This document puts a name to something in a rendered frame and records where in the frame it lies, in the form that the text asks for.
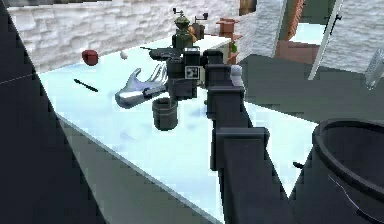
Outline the brown wooden shelf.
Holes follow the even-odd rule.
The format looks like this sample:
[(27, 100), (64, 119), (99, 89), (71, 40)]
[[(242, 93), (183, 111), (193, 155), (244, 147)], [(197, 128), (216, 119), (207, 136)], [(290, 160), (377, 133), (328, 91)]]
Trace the brown wooden shelf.
[(219, 36), (220, 37), (226, 37), (230, 38), (231, 41), (229, 43), (229, 50), (228, 50), (228, 64), (236, 64), (237, 63), (237, 56), (239, 54), (239, 51), (237, 49), (236, 53), (232, 53), (232, 42), (237, 41), (241, 38), (241, 35), (238, 35), (235, 33), (235, 25), (239, 23), (239, 20), (236, 19), (230, 19), (230, 18), (221, 18), (217, 24), (220, 26)]

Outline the white salt shaker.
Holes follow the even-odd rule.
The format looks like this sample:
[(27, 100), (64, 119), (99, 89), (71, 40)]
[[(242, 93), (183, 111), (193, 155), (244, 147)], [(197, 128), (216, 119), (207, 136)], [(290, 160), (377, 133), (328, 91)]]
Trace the white salt shaker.
[(244, 83), (242, 80), (242, 67), (240, 65), (231, 66), (230, 79), (234, 86), (240, 86), (240, 87), (244, 86)]

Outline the brown coffee grinder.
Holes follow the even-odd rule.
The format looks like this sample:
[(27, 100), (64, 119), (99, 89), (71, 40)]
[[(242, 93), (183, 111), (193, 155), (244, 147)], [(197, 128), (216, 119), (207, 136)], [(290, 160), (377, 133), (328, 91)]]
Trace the brown coffee grinder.
[(194, 30), (194, 35), (198, 40), (204, 38), (205, 26), (200, 24), (200, 21), (206, 21), (208, 19), (208, 13), (205, 12), (202, 14), (202, 17), (199, 18), (197, 16), (194, 17), (194, 23), (192, 24), (192, 28)]

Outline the red apple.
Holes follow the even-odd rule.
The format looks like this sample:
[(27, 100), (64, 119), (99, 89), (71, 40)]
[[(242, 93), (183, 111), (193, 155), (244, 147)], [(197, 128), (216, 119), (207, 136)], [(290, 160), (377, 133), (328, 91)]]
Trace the red apple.
[(95, 50), (87, 49), (82, 52), (83, 61), (89, 66), (95, 66), (98, 63), (98, 53)]

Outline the large black pot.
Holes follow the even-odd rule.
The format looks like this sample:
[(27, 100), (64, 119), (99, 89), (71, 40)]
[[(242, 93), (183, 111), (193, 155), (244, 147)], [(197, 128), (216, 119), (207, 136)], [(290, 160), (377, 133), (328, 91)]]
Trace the large black pot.
[(329, 119), (289, 197), (300, 224), (384, 224), (384, 124)]

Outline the dark grey cup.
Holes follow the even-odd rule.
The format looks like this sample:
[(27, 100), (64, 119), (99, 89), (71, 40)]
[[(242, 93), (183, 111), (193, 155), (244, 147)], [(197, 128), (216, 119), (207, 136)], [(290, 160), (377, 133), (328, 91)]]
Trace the dark grey cup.
[(162, 97), (152, 102), (154, 126), (160, 131), (169, 131), (178, 125), (178, 103), (168, 97)]

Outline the green coffee grinder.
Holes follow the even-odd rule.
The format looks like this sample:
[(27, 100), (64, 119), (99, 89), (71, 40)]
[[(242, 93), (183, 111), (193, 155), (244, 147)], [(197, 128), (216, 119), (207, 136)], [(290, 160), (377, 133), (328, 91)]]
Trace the green coffee grinder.
[(173, 13), (178, 14), (178, 17), (174, 20), (177, 29), (176, 33), (172, 36), (172, 46), (181, 50), (191, 47), (193, 45), (193, 36), (188, 31), (190, 21), (182, 10), (178, 11), (174, 8)]

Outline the black frying pan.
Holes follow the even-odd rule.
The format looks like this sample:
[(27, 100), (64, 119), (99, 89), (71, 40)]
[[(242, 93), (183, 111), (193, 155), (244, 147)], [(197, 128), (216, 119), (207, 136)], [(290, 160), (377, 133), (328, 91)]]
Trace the black frying pan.
[(182, 51), (177, 48), (149, 48), (145, 47), (145, 50), (149, 51), (149, 56), (155, 61), (166, 61), (169, 58), (179, 57)]

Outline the dark grey refrigerator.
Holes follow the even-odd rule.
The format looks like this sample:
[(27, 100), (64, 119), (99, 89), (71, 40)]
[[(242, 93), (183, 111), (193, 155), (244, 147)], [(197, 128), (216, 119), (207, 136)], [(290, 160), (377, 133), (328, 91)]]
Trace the dark grey refrigerator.
[(3, 0), (0, 224), (109, 224)]

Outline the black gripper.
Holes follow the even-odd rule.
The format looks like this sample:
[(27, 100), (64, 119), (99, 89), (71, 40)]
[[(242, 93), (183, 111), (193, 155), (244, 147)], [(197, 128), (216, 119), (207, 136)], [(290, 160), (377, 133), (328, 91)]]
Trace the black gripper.
[(170, 58), (167, 65), (167, 87), (165, 85), (145, 88), (143, 96), (153, 98), (168, 90), (174, 101), (182, 101), (197, 97), (198, 67), (186, 65), (183, 58)]

